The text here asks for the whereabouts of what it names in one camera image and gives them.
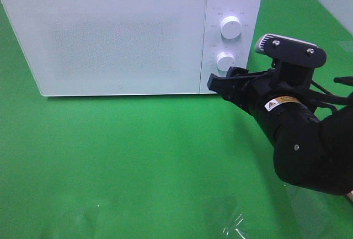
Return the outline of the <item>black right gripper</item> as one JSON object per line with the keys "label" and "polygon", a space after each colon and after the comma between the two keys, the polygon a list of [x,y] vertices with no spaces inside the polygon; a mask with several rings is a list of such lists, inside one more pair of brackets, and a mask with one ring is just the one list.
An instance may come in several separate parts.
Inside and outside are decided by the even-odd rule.
{"label": "black right gripper", "polygon": [[273,75],[273,70],[249,72],[245,68],[230,67],[226,77],[210,74],[207,87],[248,114],[259,109],[270,112],[285,103],[299,104],[298,96],[290,94],[287,86],[272,84]]}

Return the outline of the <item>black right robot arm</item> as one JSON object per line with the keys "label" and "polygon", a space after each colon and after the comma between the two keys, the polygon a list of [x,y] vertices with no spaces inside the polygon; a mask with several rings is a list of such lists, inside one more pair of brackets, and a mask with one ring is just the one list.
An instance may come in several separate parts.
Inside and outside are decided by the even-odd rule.
{"label": "black right robot arm", "polygon": [[352,191],[352,97],[337,97],[273,84],[274,70],[240,67],[211,75],[211,91],[251,115],[274,148],[278,177],[289,184],[333,195]]}

